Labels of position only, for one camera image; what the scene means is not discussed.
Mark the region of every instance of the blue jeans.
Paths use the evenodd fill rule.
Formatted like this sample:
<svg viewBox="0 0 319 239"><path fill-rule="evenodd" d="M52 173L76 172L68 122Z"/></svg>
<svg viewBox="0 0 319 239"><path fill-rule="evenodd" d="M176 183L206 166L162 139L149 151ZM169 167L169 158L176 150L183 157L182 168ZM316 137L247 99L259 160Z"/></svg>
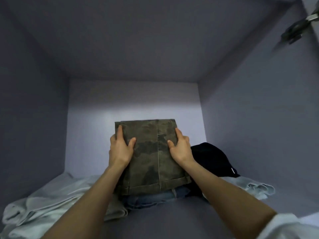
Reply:
<svg viewBox="0 0 319 239"><path fill-rule="evenodd" d="M149 208L154 205L165 203L168 201L173 201L179 198L184 198L190 189L186 188L184 185L176 187L175 189L166 190L159 194L145 194L145 195L128 195L122 197L122 203L126 209L129 210L139 210L143 208Z"/></svg>

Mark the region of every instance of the hand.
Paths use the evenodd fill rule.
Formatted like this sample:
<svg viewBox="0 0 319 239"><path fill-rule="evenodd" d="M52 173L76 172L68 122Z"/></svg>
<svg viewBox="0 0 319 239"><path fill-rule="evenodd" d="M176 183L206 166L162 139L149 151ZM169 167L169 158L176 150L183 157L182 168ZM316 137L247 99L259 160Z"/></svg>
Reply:
<svg viewBox="0 0 319 239"><path fill-rule="evenodd" d="M175 132L178 138L176 147L171 140L168 140L167 144L173 159L183 167L188 162L194 162L195 160L192 155L192 150L190 149L189 137L183 136L178 128L175 128Z"/></svg>
<svg viewBox="0 0 319 239"><path fill-rule="evenodd" d="M123 138L123 128L121 125L119 125L117 129L116 137L117 138L115 138L115 134L111 136L111 148L109 151L110 157L108 165L109 167L113 165L119 165L125 169L133 156L133 148L136 138L132 138L127 146Z"/></svg>

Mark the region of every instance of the white garment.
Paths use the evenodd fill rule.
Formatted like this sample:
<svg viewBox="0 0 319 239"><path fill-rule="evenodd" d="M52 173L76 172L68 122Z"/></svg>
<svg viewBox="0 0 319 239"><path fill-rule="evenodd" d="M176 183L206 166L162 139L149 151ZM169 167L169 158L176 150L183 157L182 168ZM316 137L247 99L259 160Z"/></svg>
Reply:
<svg viewBox="0 0 319 239"><path fill-rule="evenodd" d="M232 178L232 177L221 177L223 180L242 188L253 197L261 200L267 199L267 195L273 195L275 193L275 188L271 185L265 183L254 181L250 178L243 176Z"/></svg>
<svg viewBox="0 0 319 239"><path fill-rule="evenodd" d="M41 238L44 233L95 183L99 176L83 179L63 173L31 194L4 209L2 222L7 225L1 239ZM105 221L124 217L127 210L113 195Z"/></svg>
<svg viewBox="0 0 319 239"><path fill-rule="evenodd" d="M319 227L301 224L294 214L276 215L256 239L318 239Z"/></svg>

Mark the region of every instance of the camouflage garment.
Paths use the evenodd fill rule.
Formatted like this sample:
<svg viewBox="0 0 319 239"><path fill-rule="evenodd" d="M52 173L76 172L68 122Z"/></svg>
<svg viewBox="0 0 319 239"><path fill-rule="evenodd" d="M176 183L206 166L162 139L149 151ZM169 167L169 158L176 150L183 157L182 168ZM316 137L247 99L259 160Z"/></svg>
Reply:
<svg viewBox="0 0 319 239"><path fill-rule="evenodd" d="M116 186L120 195L156 194L191 182L189 175L173 160L167 140L177 144L174 119L121 121L126 144L136 137L134 154Z"/></svg>

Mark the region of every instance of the folded clothing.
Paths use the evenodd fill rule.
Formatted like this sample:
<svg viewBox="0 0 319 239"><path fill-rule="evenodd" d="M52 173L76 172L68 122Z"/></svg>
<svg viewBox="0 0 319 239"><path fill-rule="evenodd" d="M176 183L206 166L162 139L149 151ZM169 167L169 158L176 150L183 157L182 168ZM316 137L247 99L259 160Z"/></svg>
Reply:
<svg viewBox="0 0 319 239"><path fill-rule="evenodd" d="M243 176L232 178L232 177L221 177L223 180L236 185L239 188L242 188L255 198L267 199L267 195L273 195L275 193L275 188L271 185L254 181L250 178L246 178Z"/></svg>
<svg viewBox="0 0 319 239"><path fill-rule="evenodd" d="M237 170L230 164L227 156L222 150L216 146L204 142L190 147L193 157L197 163L218 177L234 177L240 175ZM190 190L189 196L202 196L201 189L197 186L193 179L186 185Z"/></svg>
<svg viewBox="0 0 319 239"><path fill-rule="evenodd" d="M42 235L95 183L99 176L83 179L68 173L56 177L29 197L6 206L2 222L7 225L1 238L24 237L37 239ZM113 195L104 220L127 215L127 210Z"/></svg>
<svg viewBox="0 0 319 239"><path fill-rule="evenodd" d="M134 153L116 186L120 195L158 194L190 183L189 175L173 160L167 140L177 144L174 119L121 121L126 144L136 137Z"/></svg>
<svg viewBox="0 0 319 239"><path fill-rule="evenodd" d="M159 194L146 194L146 195L129 195L123 196L121 201L126 209L139 210L149 208L161 203L174 201L176 199L185 198L190 190L184 185L175 189L167 190Z"/></svg>

